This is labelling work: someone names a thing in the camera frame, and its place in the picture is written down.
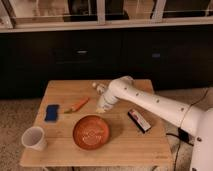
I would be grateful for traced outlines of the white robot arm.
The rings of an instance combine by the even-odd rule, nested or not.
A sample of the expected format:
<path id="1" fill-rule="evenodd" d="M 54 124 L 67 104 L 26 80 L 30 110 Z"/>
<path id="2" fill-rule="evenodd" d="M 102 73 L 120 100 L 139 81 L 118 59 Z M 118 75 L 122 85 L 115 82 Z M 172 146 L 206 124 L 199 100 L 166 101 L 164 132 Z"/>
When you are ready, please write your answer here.
<path id="1" fill-rule="evenodd" d="M 134 79 L 123 76 L 108 85 L 97 84 L 100 93 L 97 110 L 111 110 L 119 99 L 130 101 L 192 135 L 190 171 L 213 171 L 213 108 L 201 110 L 194 105 L 145 92 L 134 86 Z"/>

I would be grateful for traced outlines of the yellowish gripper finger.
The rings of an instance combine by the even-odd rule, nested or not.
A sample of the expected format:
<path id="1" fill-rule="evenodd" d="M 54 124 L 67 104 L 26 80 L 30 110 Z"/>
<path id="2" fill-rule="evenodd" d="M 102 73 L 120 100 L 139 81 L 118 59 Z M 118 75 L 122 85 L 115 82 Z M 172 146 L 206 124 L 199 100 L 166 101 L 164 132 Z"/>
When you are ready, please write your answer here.
<path id="1" fill-rule="evenodd" d="M 103 108 L 97 108 L 96 112 L 101 114 L 101 113 L 105 113 L 106 111 Z"/>

